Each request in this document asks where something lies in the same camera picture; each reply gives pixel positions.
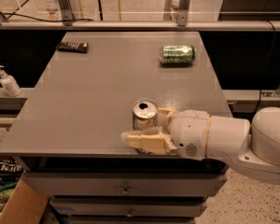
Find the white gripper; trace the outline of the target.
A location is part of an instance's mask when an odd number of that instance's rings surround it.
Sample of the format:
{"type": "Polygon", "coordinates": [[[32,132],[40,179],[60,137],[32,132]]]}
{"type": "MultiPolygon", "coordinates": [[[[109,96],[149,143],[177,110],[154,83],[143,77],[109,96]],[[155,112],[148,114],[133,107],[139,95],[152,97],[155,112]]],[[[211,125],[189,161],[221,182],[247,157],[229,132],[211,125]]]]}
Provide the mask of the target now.
{"type": "Polygon", "coordinates": [[[129,147],[156,155],[170,155],[176,152],[179,157],[203,160],[205,145],[211,117],[205,111],[177,111],[161,107],[158,113],[158,124],[169,125],[169,134],[162,127],[152,127],[144,130],[133,130],[120,135],[121,140],[129,147]]]}

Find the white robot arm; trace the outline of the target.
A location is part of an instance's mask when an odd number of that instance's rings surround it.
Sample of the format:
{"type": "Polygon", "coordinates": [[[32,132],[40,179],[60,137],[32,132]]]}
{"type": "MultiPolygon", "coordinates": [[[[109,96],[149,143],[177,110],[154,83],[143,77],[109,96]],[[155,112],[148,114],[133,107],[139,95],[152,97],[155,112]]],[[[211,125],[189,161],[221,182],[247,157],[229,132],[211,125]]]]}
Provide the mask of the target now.
{"type": "Polygon", "coordinates": [[[280,185],[278,107],[262,108],[252,120],[161,108],[156,126],[125,132],[121,140],[154,155],[221,161],[240,175],[280,185]]]}

